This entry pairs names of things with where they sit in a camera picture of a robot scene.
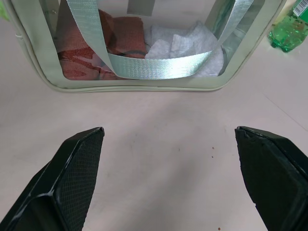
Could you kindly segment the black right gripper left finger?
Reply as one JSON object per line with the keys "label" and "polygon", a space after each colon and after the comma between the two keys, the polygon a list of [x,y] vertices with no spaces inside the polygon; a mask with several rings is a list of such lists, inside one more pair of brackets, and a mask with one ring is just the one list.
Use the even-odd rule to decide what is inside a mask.
{"label": "black right gripper left finger", "polygon": [[0,222],[0,231],[82,231],[93,197],[104,130],[65,140],[26,185]]}

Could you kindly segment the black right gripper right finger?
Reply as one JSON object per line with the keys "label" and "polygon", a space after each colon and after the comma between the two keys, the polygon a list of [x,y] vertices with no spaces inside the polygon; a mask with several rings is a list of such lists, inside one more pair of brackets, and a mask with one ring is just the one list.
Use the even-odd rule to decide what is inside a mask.
{"label": "black right gripper right finger", "polygon": [[277,134],[235,129],[247,192],[268,231],[308,231],[308,156]]}

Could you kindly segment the clear plastic tote bag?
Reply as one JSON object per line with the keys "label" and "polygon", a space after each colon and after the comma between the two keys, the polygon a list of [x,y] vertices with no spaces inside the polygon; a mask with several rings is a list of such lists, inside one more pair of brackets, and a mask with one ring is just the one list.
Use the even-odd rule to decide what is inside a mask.
{"label": "clear plastic tote bag", "polygon": [[[254,0],[222,43],[224,65],[216,77],[175,79],[69,80],[55,46],[60,6],[66,0],[2,0],[24,53],[51,88],[69,93],[108,91],[211,91],[226,86],[242,69],[284,7],[286,0]],[[187,30],[201,21],[219,39],[235,0],[97,0],[112,17],[139,17],[152,25]]]}

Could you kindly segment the green plastic bottle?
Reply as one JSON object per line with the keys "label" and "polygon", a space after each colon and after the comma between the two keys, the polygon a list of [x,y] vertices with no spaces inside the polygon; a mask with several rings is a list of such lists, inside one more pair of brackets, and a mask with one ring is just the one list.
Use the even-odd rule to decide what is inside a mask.
{"label": "green plastic bottle", "polygon": [[273,26],[268,39],[273,48],[288,53],[308,36],[308,0],[296,0],[286,16]]}

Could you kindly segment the grey white cloth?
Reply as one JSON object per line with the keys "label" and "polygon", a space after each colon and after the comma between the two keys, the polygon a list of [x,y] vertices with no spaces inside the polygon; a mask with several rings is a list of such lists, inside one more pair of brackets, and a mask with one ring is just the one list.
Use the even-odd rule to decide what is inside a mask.
{"label": "grey white cloth", "polygon": [[[152,25],[144,32],[147,48],[145,59],[174,59],[211,51],[218,39],[201,21],[187,30]],[[222,48],[192,77],[216,77],[224,65]]]}

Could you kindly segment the rust red towel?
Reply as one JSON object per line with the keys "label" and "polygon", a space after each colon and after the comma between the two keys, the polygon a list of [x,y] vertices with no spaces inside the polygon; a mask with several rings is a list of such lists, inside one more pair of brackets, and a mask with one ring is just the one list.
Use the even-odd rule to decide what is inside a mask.
{"label": "rust red towel", "polygon": [[[107,51],[143,59],[147,53],[143,22],[139,17],[112,17],[99,10]],[[63,2],[59,10],[55,46],[65,78],[69,80],[119,80],[83,39]]]}

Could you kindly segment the green object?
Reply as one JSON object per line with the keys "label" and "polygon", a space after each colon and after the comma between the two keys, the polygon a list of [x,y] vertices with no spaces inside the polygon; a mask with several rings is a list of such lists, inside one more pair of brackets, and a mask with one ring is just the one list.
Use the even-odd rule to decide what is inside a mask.
{"label": "green object", "polygon": [[6,21],[9,21],[8,15],[6,13],[5,7],[3,5],[2,0],[0,0],[0,17],[5,19]]}

